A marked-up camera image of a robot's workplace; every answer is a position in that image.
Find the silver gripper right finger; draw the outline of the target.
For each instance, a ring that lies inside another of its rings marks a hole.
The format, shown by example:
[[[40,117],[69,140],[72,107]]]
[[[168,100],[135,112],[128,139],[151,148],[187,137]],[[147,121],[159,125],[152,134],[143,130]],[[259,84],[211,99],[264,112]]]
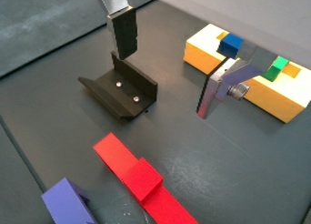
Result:
[[[201,118],[208,116],[213,99],[223,101],[225,96],[231,96],[240,100],[249,90],[249,86],[244,84],[244,81],[261,73],[263,70],[251,62],[227,57],[207,76],[196,106],[196,114]]]

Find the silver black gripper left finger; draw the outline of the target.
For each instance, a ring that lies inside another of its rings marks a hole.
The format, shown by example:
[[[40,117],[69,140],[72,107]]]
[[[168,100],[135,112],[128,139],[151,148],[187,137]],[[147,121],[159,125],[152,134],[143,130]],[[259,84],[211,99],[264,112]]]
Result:
[[[120,60],[137,51],[136,9],[128,0],[99,0],[107,11],[107,25],[115,40],[116,56]]]

